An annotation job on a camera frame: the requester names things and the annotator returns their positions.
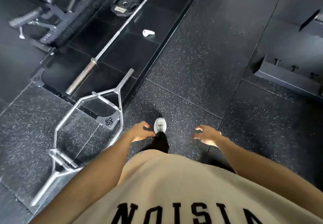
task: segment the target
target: leg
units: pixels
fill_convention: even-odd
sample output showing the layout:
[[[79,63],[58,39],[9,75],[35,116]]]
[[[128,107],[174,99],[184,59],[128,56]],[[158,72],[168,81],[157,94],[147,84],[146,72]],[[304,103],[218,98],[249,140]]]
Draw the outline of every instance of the leg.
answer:
[[[163,118],[156,119],[155,124],[154,124],[154,131],[156,134],[155,139],[152,141],[151,144],[144,147],[139,152],[142,152],[142,151],[145,151],[148,149],[155,149],[155,150],[159,150],[163,153],[168,153],[169,145],[168,145],[167,137],[165,134],[166,127],[167,126],[166,126],[165,119],[163,119]]]
[[[167,137],[164,132],[162,131],[158,132],[156,134],[155,139],[152,141],[152,143],[144,147],[143,149],[141,149],[139,152],[149,150],[149,149],[155,149],[163,153],[168,153],[169,145],[168,145]]]

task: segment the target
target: beige shirt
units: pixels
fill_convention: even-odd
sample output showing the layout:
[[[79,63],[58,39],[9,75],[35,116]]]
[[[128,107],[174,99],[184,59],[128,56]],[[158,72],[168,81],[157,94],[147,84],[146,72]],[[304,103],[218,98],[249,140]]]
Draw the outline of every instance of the beige shirt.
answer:
[[[74,224],[323,224],[272,191],[224,169],[157,150],[124,166],[118,186]]]

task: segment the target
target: person's left hand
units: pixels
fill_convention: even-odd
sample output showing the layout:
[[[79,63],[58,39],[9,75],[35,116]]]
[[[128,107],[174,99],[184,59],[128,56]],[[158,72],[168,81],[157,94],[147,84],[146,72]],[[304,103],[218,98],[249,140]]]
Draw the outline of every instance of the person's left hand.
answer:
[[[143,127],[149,128],[150,126],[145,121],[142,121],[141,123],[132,126],[126,133],[133,142],[156,136],[154,132],[144,130]]]

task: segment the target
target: gym floor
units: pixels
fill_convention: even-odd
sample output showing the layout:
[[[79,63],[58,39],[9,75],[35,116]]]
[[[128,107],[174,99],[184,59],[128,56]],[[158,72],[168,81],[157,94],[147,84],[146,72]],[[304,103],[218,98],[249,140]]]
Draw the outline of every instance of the gym floor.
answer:
[[[322,59],[323,39],[298,32],[321,2],[196,0],[125,110],[125,129],[142,120],[153,125],[163,116],[170,153],[223,161],[215,147],[190,139],[196,125],[207,124],[323,190],[322,106],[255,77],[250,69],[265,54],[289,63]],[[25,0],[0,0],[1,223],[28,223],[71,178],[60,179],[42,205],[30,206],[50,175],[46,149],[54,127],[71,107],[29,83],[44,54],[20,41],[7,21],[33,7]],[[111,137],[82,112],[60,136],[82,162],[93,159]],[[133,143],[129,158],[148,143]]]

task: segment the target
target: shoe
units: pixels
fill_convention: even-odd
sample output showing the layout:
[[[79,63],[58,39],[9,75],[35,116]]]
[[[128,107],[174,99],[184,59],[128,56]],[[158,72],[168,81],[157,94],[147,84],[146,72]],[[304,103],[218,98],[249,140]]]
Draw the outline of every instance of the shoe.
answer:
[[[166,125],[166,120],[164,118],[156,119],[155,124],[154,124],[155,134],[157,134],[160,131],[165,133],[166,128],[167,128],[167,125]]]

